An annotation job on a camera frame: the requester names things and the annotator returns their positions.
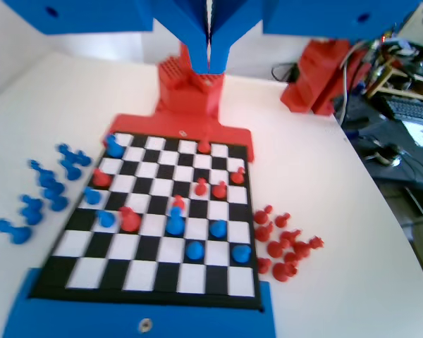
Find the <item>white table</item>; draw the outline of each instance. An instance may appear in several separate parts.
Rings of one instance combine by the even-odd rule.
[[[423,273],[399,224],[334,118],[291,113],[279,101],[284,87],[229,76],[220,117],[252,131],[254,209],[272,204],[304,238],[325,241],[287,283],[261,277],[277,336],[423,337]],[[17,196],[38,194],[28,158],[63,175],[55,144],[97,158],[113,117],[150,115],[158,95],[152,65],[44,59],[0,95],[0,217],[21,223]],[[67,185],[71,201],[88,174]],[[42,264],[69,212],[47,211],[24,246],[0,234],[0,335],[23,276]],[[265,246],[257,243],[259,256]]]

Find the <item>red base plate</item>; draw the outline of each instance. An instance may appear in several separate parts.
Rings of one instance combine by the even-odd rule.
[[[132,132],[182,139],[201,140],[209,130],[209,141],[225,144],[237,144],[247,147],[247,159],[254,160],[251,131],[242,128],[226,127],[216,118],[208,116],[182,115],[163,108],[158,103],[152,116],[119,114],[112,122],[107,134],[114,132]]]

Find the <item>keyboard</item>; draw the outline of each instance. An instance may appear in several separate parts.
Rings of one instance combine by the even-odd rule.
[[[423,125],[423,102],[390,96],[382,96],[380,100],[388,110],[389,117]]]

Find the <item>chessboard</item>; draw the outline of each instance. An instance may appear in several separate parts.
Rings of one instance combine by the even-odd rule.
[[[211,143],[210,154],[197,151],[198,142],[142,134],[116,133],[125,147],[122,158],[104,152],[97,167],[112,177],[108,188],[87,186],[102,198],[90,205],[81,196],[37,278],[30,298],[109,303],[152,303],[232,308],[262,308],[251,193],[244,146]],[[245,169],[245,181],[235,184],[231,173]],[[207,193],[195,194],[199,178]],[[224,200],[212,187],[224,181]],[[185,231],[166,230],[175,195],[182,196]],[[141,217],[137,232],[120,227],[118,209],[131,207]],[[97,210],[116,214],[102,227]],[[217,220],[227,222],[222,238],[210,234]],[[185,247],[204,246],[204,257],[190,260]],[[247,244],[247,263],[233,260],[233,247]]]

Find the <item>blue base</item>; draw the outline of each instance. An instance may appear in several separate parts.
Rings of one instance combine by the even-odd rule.
[[[39,269],[27,274],[11,309],[4,338],[134,338],[143,318],[153,328],[147,337],[274,338],[269,283],[261,282],[264,312],[235,308],[86,303],[28,299]]]

